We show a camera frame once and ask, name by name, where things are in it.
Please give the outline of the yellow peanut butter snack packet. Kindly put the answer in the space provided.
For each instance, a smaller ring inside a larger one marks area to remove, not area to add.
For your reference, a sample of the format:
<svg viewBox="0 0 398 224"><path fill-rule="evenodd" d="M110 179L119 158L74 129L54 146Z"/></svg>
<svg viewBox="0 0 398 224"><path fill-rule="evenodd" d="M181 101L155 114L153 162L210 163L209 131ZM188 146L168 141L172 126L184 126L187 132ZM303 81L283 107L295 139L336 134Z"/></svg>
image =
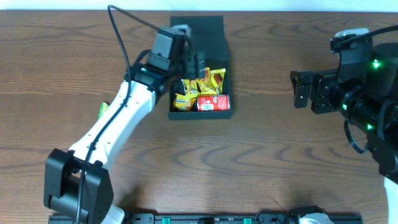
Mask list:
<svg viewBox="0 0 398 224"><path fill-rule="evenodd" d="M198 85L198 91L201 95L217 95L217 92L210 80L209 67L205 67L205 76L203 78L197 78L196 83Z"/></svg>

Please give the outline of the yellow chocolate cake packet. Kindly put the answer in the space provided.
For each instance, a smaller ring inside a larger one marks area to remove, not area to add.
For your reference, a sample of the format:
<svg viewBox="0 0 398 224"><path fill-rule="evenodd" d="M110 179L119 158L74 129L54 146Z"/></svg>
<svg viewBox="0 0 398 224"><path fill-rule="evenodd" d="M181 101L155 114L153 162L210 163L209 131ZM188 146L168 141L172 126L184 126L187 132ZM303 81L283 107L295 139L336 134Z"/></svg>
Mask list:
<svg viewBox="0 0 398 224"><path fill-rule="evenodd" d="M214 86L217 94L219 95L223 94L223 82L224 82L225 73L226 73L225 68L210 70L210 81Z"/></svg>
<svg viewBox="0 0 398 224"><path fill-rule="evenodd" d="M182 84L188 99L196 98L199 95L196 80L182 79Z"/></svg>

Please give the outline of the green pandan cake packet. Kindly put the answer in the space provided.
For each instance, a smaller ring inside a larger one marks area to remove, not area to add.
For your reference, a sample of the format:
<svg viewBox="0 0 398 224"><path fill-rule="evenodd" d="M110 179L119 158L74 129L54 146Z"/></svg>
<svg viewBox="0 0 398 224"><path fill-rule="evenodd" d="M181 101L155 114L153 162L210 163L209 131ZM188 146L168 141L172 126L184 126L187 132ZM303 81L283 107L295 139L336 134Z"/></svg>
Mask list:
<svg viewBox="0 0 398 224"><path fill-rule="evenodd" d="M102 117L102 115L106 112L106 110L109 108L109 103L104 101L101 103L99 113L98 113L98 119Z"/></svg>

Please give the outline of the red soda can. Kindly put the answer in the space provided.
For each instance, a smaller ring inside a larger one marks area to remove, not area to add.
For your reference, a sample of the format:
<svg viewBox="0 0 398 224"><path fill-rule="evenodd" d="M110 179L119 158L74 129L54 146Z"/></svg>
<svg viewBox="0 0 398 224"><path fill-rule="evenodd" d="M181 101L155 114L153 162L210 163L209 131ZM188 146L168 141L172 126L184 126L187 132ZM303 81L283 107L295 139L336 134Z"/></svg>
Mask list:
<svg viewBox="0 0 398 224"><path fill-rule="evenodd" d="M231 109L229 95L202 95L197 98L198 111L228 111Z"/></svg>

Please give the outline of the yellow cracker snack packet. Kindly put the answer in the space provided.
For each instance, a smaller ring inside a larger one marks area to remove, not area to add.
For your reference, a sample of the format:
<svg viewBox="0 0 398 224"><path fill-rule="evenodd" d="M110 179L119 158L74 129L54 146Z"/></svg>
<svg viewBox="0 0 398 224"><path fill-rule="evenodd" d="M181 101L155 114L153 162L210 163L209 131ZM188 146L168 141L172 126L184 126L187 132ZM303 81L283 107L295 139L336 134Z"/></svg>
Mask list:
<svg viewBox="0 0 398 224"><path fill-rule="evenodd" d="M173 101L173 109L179 111L191 111L195 102L196 98L190 98L188 96L176 93L175 99Z"/></svg>

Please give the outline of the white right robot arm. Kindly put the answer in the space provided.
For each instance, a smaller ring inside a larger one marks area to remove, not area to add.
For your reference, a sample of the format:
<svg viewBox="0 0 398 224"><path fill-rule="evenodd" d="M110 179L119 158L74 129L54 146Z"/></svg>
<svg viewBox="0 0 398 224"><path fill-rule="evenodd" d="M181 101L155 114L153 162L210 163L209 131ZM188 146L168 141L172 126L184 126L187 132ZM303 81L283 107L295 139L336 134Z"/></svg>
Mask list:
<svg viewBox="0 0 398 224"><path fill-rule="evenodd" d="M330 39L338 68L290 73L294 106L310 105L315 114L339 111L351 147L359 154L370 152L378 163L389 223L397 223L397 43L374 45L373 37L396 30L340 31Z"/></svg>

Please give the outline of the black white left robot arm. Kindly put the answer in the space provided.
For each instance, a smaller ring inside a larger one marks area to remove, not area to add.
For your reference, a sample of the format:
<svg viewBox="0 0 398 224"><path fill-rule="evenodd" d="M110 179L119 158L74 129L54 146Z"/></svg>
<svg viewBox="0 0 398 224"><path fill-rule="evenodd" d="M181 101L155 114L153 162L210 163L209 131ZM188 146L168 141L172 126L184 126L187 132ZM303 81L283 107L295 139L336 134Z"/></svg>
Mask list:
<svg viewBox="0 0 398 224"><path fill-rule="evenodd" d="M109 173L122 147L174 78L204 76L203 52L173 57L142 51L128 65L124 81L94 126L69 150L54 149L45 161L44 206L72 223L124 223L114 205Z"/></svg>

